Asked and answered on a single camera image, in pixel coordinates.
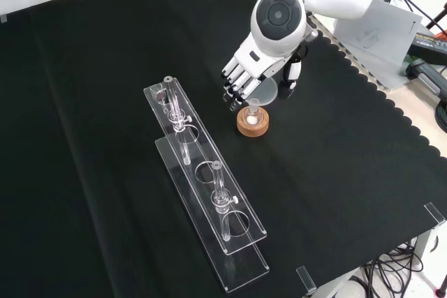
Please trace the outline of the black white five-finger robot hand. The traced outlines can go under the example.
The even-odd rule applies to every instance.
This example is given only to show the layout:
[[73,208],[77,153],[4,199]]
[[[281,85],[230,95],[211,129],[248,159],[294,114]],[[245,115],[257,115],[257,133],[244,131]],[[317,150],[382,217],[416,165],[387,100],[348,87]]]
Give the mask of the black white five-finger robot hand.
[[302,71],[306,52],[302,43],[318,35],[308,13],[272,22],[268,15],[253,14],[250,32],[223,67],[223,99],[236,110],[251,98],[264,94],[266,83],[278,73],[292,92]]

